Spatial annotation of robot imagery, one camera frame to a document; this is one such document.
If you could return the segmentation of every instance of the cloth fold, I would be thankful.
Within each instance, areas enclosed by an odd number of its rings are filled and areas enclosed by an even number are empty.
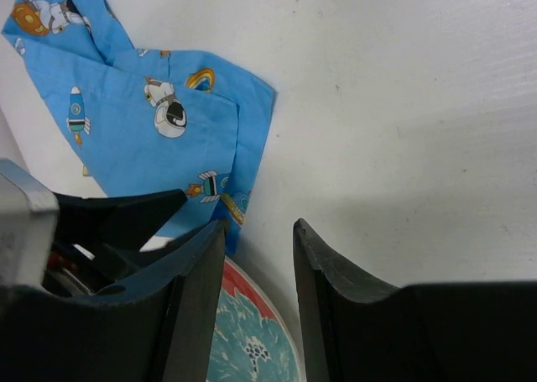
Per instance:
[[[85,175],[109,196],[185,190],[189,202],[159,235],[227,217],[235,252],[269,131],[270,86],[211,53],[135,49],[106,0],[16,0],[3,35]]]

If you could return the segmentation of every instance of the white table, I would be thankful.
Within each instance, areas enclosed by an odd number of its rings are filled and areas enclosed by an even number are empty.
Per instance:
[[[537,273],[535,0],[108,1],[137,47],[210,50],[278,90],[236,259],[299,346],[298,217],[396,285]],[[35,176],[102,196],[4,39],[0,107]]]

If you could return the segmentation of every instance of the space-themed fabric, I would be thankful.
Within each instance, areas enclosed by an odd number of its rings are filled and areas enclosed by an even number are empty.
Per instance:
[[[183,189],[189,201],[159,235],[227,217],[234,253],[270,86],[211,53],[135,49],[105,0],[16,0],[3,35],[83,162],[81,176],[109,196]]]

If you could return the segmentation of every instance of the round plate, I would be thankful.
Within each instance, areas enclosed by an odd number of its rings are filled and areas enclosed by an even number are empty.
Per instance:
[[[295,344],[269,299],[226,258],[212,336],[208,382],[295,382]]]

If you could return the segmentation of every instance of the white tabletop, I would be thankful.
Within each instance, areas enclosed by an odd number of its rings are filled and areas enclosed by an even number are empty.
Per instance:
[[[108,1],[135,46],[209,50],[278,91],[236,259],[299,346],[299,217],[396,285],[537,274],[535,0]],[[33,174],[102,196],[4,39],[0,68]]]

